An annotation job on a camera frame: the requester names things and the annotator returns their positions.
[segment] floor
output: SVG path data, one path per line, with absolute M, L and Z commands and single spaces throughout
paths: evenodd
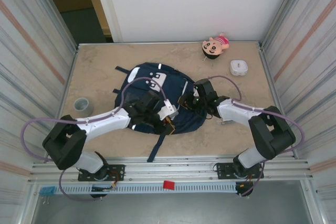
M 77 44 L 111 42 L 105 39 L 95 9 L 72 10 L 61 16 Z
M 310 224 L 299 181 L 260 182 L 250 198 L 236 194 L 108 195 L 103 201 L 39 200 L 33 224 Z
M 132 69 L 144 62 L 167 64 L 193 80 L 223 74 L 232 78 L 240 87 L 243 94 L 242 103 L 261 108 L 273 104 L 256 43 L 233 42 L 216 60 L 207 59 L 202 62 L 203 59 L 199 43 L 81 46 L 65 102 L 64 115 L 80 117 L 73 108 L 74 101 L 79 97 L 86 97 L 91 102 L 94 107 L 92 115 L 112 110 L 116 97 L 112 91 L 119 89 L 126 77 L 114 68 L 121 66 Z M 230 74 L 229 63 L 234 59 L 247 62 L 249 69 L 246 76 L 235 77 Z M 235 87 L 227 80 L 214 79 L 212 84 L 218 95 L 232 98 L 238 96 Z M 123 129 L 96 137 L 85 144 L 85 149 L 98 151 L 104 157 L 146 157 L 157 139 L 158 136 L 154 134 Z M 220 119 L 212 118 L 206 120 L 195 132 L 167 136 L 157 154 L 236 155 L 251 146 L 254 146 L 254 141 L 248 127 L 238 123 L 221 125 Z

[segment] backpack strap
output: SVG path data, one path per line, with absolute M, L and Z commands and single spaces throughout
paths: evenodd
M 119 67 L 119 66 L 116 66 L 115 70 L 118 70 L 118 71 L 123 72 L 125 74 L 129 74 L 130 73 L 130 70 L 124 69 L 124 68 Z
M 153 150 L 152 150 L 151 154 L 149 155 L 149 157 L 148 157 L 148 159 L 147 159 L 147 162 L 149 162 L 149 163 L 150 163 L 150 162 L 153 162 L 153 160 L 154 160 L 154 158 L 155 158 L 155 156 L 156 156 L 156 154 L 157 154 L 157 152 L 158 152 L 160 146 L 161 146 L 162 143 L 163 143 L 164 137 L 165 137 L 165 135 L 160 135 L 160 136 L 159 136 L 158 142 L 157 142 L 157 143 L 155 144 L 155 146 L 153 147 Z

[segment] red tag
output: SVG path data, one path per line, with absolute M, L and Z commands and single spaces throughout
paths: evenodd
M 165 180 L 163 182 L 163 189 L 175 190 L 175 182 Z

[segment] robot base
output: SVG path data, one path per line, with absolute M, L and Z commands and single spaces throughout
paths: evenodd
M 95 179 L 93 174 L 86 170 L 81 170 L 78 175 L 78 181 L 123 181 L 125 174 L 125 165 L 109 165 L 110 174 L 103 179 Z
M 243 175 L 237 175 L 233 167 L 234 163 L 217 163 L 216 171 L 218 179 L 254 179 L 258 178 L 261 172 L 261 164 L 256 164 L 250 169 L 246 170 L 246 173 Z

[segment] black mount plate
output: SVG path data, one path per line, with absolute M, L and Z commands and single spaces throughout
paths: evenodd
M 117 178 L 116 173 L 111 173 L 113 175 L 113 178 L 111 176 L 106 177 L 104 180 L 96 180 L 93 177 L 90 176 L 89 173 L 86 172 L 80 172 L 78 175 L 78 181 L 123 181 L 124 175 L 125 175 L 125 165 L 109 165 L 109 170 L 112 170 L 114 172 L 117 172 L 119 175 L 119 178 Z
M 235 174 L 235 171 L 233 169 L 233 163 L 217 163 L 216 164 L 216 171 L 218 179 L 246 179 L 247 175 L 245 177 L 238 177 Z M 249 169 L 248 174 L 252 174 L 252 178 L 258 178 L 261 171 L 261 164 L 255 165 Z

